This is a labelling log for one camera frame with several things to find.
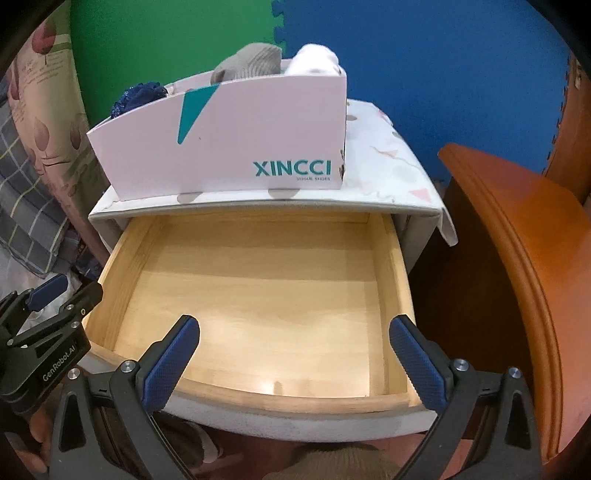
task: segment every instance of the teal triangle logo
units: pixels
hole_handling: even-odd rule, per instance
[[[209,87],[198,88],[196,90],[189,90],[184,94],[183,110],[181,111],[181,119],[178,123],[178,144],[182,144],[186,138],[189,130],[199,117],[201,110],[207,105],[207,102],[219,87],[219,83],[210,85]]]

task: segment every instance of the blue wall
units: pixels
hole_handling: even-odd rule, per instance
[[[537,172],[552,148],[569,50],[526,0],[284,0],[275,40],[327,45],[349,97],[375,103],[429,175],[453,141]]]

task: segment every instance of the person's hand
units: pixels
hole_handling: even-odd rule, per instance
[[[45,473],[49,465],[51,432],[53,431],[53,422],[45,407],[42,406],[31,416],[29,429],[33,438],[41,443],[41,452],[36,455],[26,450],[16,450],[17,455],[31,472]]]

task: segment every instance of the green foam mat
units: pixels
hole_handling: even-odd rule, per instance
[[[139,82],[213,70],[244,45],[275,43],[270,0],[79,0],[72,3],[76,70],[91,126]]]

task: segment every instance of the open drawer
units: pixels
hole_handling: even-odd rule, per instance
[[[283,416],[424,410],[388,340],[394,316],[414,317],[389,215],[138,217],[100,282],[104,299],[85,327],[90,355],[113,367],[139,358],[182,314],[199,321],[176,389],[185,399]]]

